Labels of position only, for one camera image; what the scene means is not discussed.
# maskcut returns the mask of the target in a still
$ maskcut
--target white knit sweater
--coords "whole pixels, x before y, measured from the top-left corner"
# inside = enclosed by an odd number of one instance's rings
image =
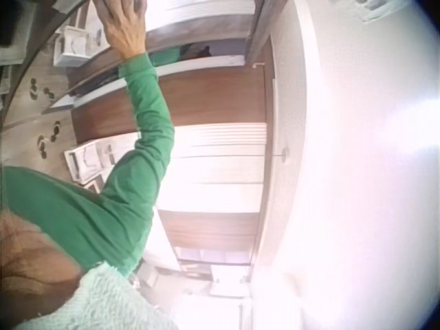
[[[175,323],[135,291],[106,263],[91,269],[55,313],[24,322],[15,330],[177,330]]]

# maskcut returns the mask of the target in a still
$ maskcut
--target floor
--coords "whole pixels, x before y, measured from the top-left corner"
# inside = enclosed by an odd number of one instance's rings
[[[70,110],[47,113],[52,98],[67,90],[65,68],[52,65],[55,37],[38,53],[17,89],[2,128],[1,164],[25,166],[70,182],[64,151],[77,145]],[[60,133],[50,142],[55,122],[60,122]],[[41,135],[45,159],[37,147]]]
[[[38,53],[24,75],[12,100],[5,120],[5,129],[18,121],[41,115],[51,105],[53,99],[67,90],[65,68],[54,67],[52,64],[55,38],[56,35]]]

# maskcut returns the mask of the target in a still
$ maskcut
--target wooden panel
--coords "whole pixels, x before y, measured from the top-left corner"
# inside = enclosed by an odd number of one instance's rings
[[[208,40],[247,38],[253,15],[228,15],[193,19],[153,30],[147,34],[148,52]],[[67,70],[69,88],[75,89],[120,64],[118,53],[106,49],[83,66]]]
[[[174,158],[162,184],[262,184],[264,160],[264,156]]]
[[[265,122],[263,68],[190,71],[159,80],[175,126]],[[125,89],[72,111],[78,143],[137,131]]]
[[[159,210],[171,245],[185,249],[250,251],[258,213],[193,213]]]
[[[164,182],[157,208],[181,212],[259,212],[263,184],[184,184]]]
[[[176,140],[171,158],[200,156],[264,156],[265,144],[231,144],[219,146],[179,146]]]

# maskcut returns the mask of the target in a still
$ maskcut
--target white wall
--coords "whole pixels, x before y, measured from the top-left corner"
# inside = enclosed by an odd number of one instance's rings
[[[365,25],[330,1],[291,0],[272,34],[277,77],[295,56],[296,9],[307,118],[275,266],[295,278],[306,329],[414,329],[439,290],[438,150],[390,143],[389,124],[438,97],[438,36],[415,6]],[[297,111],[283,83],[281,115]]]

